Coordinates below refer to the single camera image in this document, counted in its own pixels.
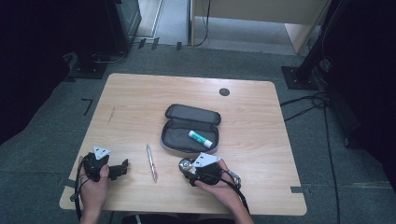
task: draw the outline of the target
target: gray carpet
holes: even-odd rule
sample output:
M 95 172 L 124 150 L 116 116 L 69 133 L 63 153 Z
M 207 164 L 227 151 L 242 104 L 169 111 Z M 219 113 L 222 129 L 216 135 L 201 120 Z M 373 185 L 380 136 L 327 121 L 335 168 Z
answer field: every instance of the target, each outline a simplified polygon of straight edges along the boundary
M 103 79 L 63 82 L 39 109 L 28 127 L 0 151 L 0 223 L 77 223 L 75 211 L 63 210 L 59 200 L 90 124 L 106 79 L 111 73 L 182 77 L 266 80 L 276 84 L 279 101 L 315 91 L 288 90 L 281 66 L 298 66 L 304 58 L 275 54 L 150 45 L 134 47 L 120 62 L 109 64 Z M 87 115 L 87 101 L 93 99 Z M 282 107 L 288 118 L 312 104 L 301 101 Z M 343 132 L 331 108 L 326 110 L 341 223 L 394 223 L 396 195 L 381 164 L 362 149 L 344 147 Z M 308 211 L 302 217 L 254 216 L 256 223 L 336 223 L 336 195 L 322 109 L 313 109 L 286 122 Z M 112 223 L 125 214 L 116 212 Z M 100 223 L 108 223 L 104 212 Z

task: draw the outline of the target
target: wooden desk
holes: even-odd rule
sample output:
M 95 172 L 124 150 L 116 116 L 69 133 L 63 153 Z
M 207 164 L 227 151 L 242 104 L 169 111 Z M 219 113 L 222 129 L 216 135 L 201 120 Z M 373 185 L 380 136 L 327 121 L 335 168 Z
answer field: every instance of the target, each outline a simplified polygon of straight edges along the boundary
M 227 88 L 229 96 L 219 90 Z M 193 188 L 178 170 L 182 159 L 161 147 L 166 108 L 171 104 L 217 111 L 219 150 L 229 168 L 242 178 L 242 192 L 252 215 L 295 215 L 306 212 L 290 142 L 273 83 L 198 77 L 113 74 L 108 78 L 90 127 L 69 176 L 75 179 L 78 157 L 93 146 L 111 151 L 109 165 L 129 159 L 128 174 L 110 184 L 106 210 L 226 214 L 208 193 Z M 154 183 L 146 144 L 157 167 Z M 65 187 L 60 200 L 74 209 Z
M 314 29 L 322 23 L 331 1 L 213 0 L 210 4 L 209 17 L 285 23 L 291 44 L 296 53 L 299 53 Z M 208 3 L 209 0 L 190 0 L 189 37 L 192 45 L 194 44 L 195 17 L 206 17 Z

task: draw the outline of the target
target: open pencil case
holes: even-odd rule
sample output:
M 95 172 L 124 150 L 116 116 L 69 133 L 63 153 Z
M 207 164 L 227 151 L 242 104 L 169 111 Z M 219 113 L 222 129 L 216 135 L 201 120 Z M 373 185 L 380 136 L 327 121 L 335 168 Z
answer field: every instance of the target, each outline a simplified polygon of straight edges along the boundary
M 218 150 L 219 113 L 188 105 L 170 105 L 165 116 L 169 120 L 161 135 L 163 147 L 184 153 L 210 154 Z

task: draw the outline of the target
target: pen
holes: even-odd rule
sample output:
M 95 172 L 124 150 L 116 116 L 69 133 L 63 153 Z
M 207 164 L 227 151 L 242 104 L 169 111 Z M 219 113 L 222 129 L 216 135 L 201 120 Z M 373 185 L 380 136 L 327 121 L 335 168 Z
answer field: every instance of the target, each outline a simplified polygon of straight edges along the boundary
M 154 179 L 154 182 L 157 183 L 157 172 L 155 171 L 155 165 L 154 162 L 152 161 L 151 148 L 149 148 L 149 144 L 147 144 L 146 149 L 148 152 L 148 161 L 151 167 L 152 178 Z

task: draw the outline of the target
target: hand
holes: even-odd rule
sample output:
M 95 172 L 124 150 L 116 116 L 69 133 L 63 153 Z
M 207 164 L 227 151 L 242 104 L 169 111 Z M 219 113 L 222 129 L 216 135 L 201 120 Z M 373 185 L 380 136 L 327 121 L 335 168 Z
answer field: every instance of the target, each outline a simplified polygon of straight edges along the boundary
M 229 171 L 224 160 L 219 161 L 219 166 L 224 171 Z M 221 175 L 221 178 L 234 184 L 233 179 L 225 172 Z M 238 194 L 226 183 L 220 181 L 216 185 L 207 185 L 202 181 L 196 180 L 194 184 L 198 188 L 213 194 L 213 196 L 215 196 L 215 198 L 219 202 L 221 202 L 228 209 L 230 209 L 230 211 L 233 213 L 235 217 L 235 223 L 244 223 L 244 224 L 253 223 L 253 220 L 251 219 L 248 210 L 242 204 Z
M 102 212 L 102 208 L 106 203 L 107 190 L 108 190 L 108 165 L 104 165 L 100 170 L 100 180 L 94 182 L 88 180 L 87 174 L 85 173 L 84 166 L 81 167 L 80 171 L 80 184 L 85 184 L 81 187 L 81 200 L 84 204 L 84 213 L 81 218 L 81 223 L 97 223 L 99 216 Z

